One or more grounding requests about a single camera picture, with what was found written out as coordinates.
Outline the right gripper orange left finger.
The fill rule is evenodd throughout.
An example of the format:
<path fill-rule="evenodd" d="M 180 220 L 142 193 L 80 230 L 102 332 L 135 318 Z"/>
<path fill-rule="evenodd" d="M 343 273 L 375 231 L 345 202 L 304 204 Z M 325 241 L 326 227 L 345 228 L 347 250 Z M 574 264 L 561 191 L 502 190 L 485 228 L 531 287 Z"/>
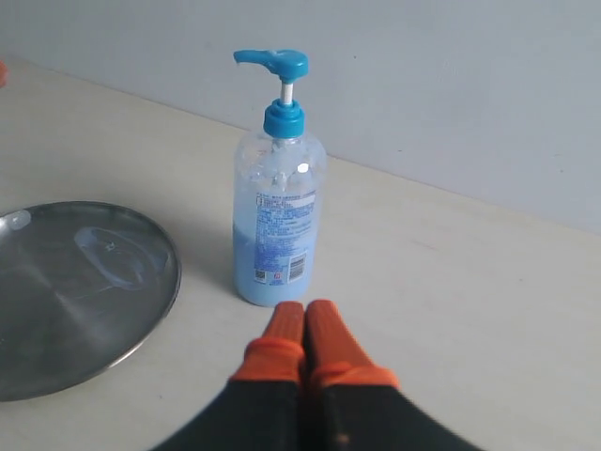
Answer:
<path fill-rule="evenodd" d="M 296 450 L 305 352 L 301 303 L 282 302 L 210 404 L 157 450 Z"/>

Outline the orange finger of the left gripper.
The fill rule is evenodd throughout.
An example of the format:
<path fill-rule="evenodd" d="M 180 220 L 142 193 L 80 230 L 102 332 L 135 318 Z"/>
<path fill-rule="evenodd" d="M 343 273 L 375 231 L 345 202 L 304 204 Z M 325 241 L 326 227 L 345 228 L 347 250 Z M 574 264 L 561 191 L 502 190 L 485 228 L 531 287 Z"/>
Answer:
<path fill-rule="evenodd" d="M 7 66 L 1 60 L 0 61 L 0 87 L 4 87 L 7 83 Z"/>

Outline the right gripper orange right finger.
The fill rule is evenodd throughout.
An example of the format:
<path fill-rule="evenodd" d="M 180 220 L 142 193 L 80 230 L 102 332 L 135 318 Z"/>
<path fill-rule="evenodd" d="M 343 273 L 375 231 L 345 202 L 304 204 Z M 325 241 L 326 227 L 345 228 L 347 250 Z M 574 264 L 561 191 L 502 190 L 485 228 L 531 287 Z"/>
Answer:
<path fill-rule="evenodd" d="M 327 450 L 476 450 L 405 397 L 360 346 L 334 302 L 307 305 L 309 383 Z"/>

